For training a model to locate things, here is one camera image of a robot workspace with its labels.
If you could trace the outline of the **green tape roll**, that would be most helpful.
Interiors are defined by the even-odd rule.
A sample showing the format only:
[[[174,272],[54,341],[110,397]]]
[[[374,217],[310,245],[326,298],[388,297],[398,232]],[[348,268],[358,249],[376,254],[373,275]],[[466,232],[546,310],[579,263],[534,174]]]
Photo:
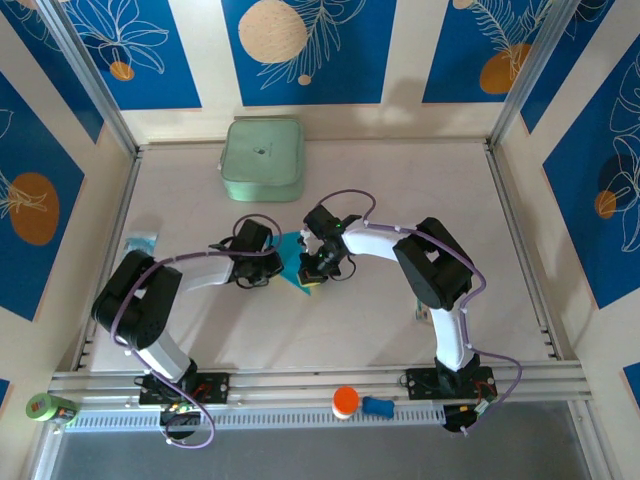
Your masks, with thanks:
[[[49,393],[34,395],[25,406],[25,413],[31,420],[56,425],[72,422],[78,412],[79,407],[71,400]]]

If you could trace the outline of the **aluminium side rail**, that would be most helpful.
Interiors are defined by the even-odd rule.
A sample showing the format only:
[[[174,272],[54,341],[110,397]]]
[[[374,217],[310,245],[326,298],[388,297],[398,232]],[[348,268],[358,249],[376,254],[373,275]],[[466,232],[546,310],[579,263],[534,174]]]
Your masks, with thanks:
[[[104,259],[98,276],[96,288],[93,296],[89,301],[89,308],[92,308],[93,301],[101,293],[103,287],[106,285],[107,281],[110,278],[112,267],[115,263],[116,255],[118,253],[119,242],[129,211],[129,206],[133,196],[137,177],[139,174],[142,155],[143,149],[139,147],[133,156],[132,164],[126,177],[126,183],[119,197],[118,209],[113,221],[110,236],[108,237],[106,253],[104,254]],[[70,370],[72,372],[77,372],[78,370],[82,370],[86,367],[86,357],[88,356],[88,354],[85,352],[85,347],[93,343],[95,333],[98,329],[99,324],[93,319],[92,314],[88,313],[87,320],[80,330],[78,342],[71,360]]]
[[[535,313],[538,329],[547,348],[547,356],[551,360],[561,360],[562,354],[556,345],[553,330],[550,325],[548,308],[543,300],[542,292],[534,274],[533,265],[516,215],[515,204],[509,193],[500,162],[488,144],[484,145],[484,149],[496,192],[516,251],[519,268],[523,275],[530,302]]]

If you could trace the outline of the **pale green zip case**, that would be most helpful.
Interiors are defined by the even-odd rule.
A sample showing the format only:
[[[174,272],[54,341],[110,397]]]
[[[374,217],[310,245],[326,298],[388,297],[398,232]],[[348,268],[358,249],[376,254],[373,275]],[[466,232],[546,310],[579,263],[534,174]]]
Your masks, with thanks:
[[[304,128],[292,118],[249,117],[228,131],[218,170],[230,199],[281,203],[304,191]]]

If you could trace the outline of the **white jar orange lid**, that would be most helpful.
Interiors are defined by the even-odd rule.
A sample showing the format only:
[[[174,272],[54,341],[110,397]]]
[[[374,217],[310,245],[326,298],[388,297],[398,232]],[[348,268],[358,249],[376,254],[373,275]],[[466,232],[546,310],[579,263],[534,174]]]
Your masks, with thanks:
[[[339,420],[348,420],[358,410],[360,398],[357,391],[351,386],[341,386],[333,394],[332,412]]]

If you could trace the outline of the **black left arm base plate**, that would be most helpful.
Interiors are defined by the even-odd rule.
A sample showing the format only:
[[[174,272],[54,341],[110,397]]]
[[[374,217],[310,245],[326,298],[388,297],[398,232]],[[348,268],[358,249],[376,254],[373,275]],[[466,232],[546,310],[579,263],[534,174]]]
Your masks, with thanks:
[[[182,381],[181,388],[199,403],[223,405],[227,403],[229,380],[228,373],[189,374]],[[184,396],[151,374],[135,377],[134,385],[139,388],[140,405],[169,405],[186,401]]]

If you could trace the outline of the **long aluminium table rail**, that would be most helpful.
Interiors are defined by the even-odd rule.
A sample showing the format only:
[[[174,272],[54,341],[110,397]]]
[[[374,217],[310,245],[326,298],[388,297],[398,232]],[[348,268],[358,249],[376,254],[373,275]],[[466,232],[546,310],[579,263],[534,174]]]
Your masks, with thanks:
[[[318,404],[340,386],[351,386],[362,395],[409,401],[400,384],[406,368],[238,370],[230,374],[231,404],[247,406]],[[54,394],[94,404],[124,401],[137,394],[134,379],[140,371],[60,372],[48,387]],[[526,362],[510,401],[590,400],[591,389],[577,361]]]

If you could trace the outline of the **blue bone-shaped object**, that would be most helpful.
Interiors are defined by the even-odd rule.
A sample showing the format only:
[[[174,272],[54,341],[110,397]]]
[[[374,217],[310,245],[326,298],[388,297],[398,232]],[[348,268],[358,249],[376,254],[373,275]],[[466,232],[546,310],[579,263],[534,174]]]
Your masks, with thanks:
[[[395,403],[392,400],[364,396],[362,398],[361,410],[366,415],[393,419],[395,414]]]

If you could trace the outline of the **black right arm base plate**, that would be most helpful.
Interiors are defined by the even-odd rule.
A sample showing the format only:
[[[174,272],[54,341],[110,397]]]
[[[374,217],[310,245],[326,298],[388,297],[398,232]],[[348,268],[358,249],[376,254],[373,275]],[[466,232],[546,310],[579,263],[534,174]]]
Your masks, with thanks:
[[[455,393],[448,392],[438,380],[435,368],[410,368],[399,379],[410,400],[480,400],[498,395],[493,371],[481,366]]]

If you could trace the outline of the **clear plastic packet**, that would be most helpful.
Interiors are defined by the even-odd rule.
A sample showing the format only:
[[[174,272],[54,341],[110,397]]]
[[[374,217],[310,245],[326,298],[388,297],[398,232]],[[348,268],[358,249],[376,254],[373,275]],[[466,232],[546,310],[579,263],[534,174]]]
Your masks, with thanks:
[[[141,251],[152,255],[157,243],[158,234],[154,232],[131,232],[125,239],[124,253]]]

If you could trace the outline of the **turquoise square paper sheet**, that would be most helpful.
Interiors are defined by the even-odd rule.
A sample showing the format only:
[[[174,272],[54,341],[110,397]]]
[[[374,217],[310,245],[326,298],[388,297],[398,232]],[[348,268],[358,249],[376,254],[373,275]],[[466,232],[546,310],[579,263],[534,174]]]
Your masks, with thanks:
[[[298,290],[310,296],[311,288],[301,285],[298,279],[298,270],[301,266],[299,255],[303,252],[298,243],[299,238],[300,233],[298,231],[283,233],[281,236],[274,237],[273,245],[276,246],[277,253],[283,264],[280,276]]]

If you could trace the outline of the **aluminium frame post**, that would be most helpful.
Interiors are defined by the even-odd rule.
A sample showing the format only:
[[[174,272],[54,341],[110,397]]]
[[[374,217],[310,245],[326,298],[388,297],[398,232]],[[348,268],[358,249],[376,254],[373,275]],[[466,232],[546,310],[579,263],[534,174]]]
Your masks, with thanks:
[[[534,40],[524,66],[521,68],[500,114],[487,137],[487,149],[494,151],[502,142],[533,87],[543,72],[549,58],[560,41],[566,26],[581,0],[553,0],[549,15],[544,20]]]
[[[107,84],[59,0],[35,0],[39,14],[74,74],[106,121],[121,147],[136,158],[139,146]]]

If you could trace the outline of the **black wired connector box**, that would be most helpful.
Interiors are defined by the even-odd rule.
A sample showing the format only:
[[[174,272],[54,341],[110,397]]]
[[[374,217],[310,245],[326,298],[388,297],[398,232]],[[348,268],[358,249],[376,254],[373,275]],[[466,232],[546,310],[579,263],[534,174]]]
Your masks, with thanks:
[[[159,426],[169,443],[184,443],[200,425],[200,410],[186,401],[174,403],[160,413]]]
[[[444,428],[452,433],[463,433],[477,420],[477,413],[473,405],[445,405]]]

